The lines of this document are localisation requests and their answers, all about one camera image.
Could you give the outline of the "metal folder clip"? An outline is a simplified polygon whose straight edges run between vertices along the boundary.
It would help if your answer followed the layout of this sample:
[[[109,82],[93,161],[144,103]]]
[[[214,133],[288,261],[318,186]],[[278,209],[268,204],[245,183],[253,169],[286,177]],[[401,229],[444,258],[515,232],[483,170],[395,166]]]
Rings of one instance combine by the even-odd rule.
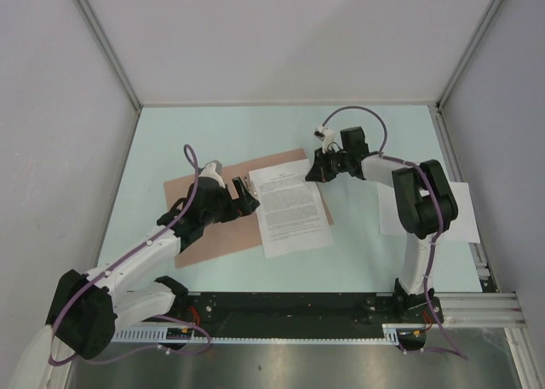
[[[244,177],[244,180],[245,180],[245,184],[246,184],[246,188],[248,189],[248,191],[251,193],[252,197],[254,199],[257,199],[258,198],[258,195],[257,195],[257,192],[254,188],[254,185],[253,185],[253,182],[252,180],[250,179],[249,176],[245,176]]]

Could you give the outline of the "printed text paper sheet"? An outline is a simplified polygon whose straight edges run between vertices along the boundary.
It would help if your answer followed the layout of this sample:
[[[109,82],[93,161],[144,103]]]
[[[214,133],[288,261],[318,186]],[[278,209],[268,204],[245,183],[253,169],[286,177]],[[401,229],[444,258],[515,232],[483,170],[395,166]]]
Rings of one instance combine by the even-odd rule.
[[[256,210],[261,244],[271,259],[334,243],[317,185],[305,177],[307,159],[250,171],[260,207]]]

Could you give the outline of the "white paper sheet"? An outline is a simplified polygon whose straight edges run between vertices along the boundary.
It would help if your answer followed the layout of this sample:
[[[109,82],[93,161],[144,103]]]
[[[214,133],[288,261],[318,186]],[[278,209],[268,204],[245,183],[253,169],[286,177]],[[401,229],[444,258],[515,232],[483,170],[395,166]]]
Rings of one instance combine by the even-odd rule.
[[[447,241],[481,243],[468,183],[449,182],[458,206],[458,216],[450,223],[450,229],[441,239]],[[383,184],[377,185],[379,204],[379,229],[381,235],[404,236],[406,231],[399,220],[394,190]]]

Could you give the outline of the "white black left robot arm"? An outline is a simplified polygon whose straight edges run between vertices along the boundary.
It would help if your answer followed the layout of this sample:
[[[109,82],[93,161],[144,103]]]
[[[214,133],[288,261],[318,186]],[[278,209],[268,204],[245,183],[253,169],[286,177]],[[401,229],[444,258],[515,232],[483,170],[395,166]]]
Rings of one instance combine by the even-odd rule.
[[[233,178],[232,187],[235,197],[221,177],[221,164],[207,163],[195,174],[187,195],[174,202],[129,252],[85,273],[66,272],[46,317],[54,338],[75,356],[91,360],[120,330],[150,317],[183,318],[187,290],[171,277],[159,277],[141,291],[130,287],[197,242],[208,226],[252,215],[260,205],[257,197],[240,177]]]

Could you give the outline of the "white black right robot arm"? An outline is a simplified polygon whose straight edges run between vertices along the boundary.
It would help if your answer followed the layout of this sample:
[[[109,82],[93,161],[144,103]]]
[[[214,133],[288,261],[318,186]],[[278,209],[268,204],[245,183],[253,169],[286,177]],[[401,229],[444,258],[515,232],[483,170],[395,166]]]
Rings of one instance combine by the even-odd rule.
[[[442,165],[434,159],[417,164],[371,152],[360,127],[341,131],[339,149],[333,130],[320,125],[314,135],[321,146],[314,151],[306,181],[327,183],[347,173],[393,189],[397,216],[407,234],[404,264],[394,284],[393,313],[403,322],[424,313],[433,315],[431,279],[438,240],[458,217]]]

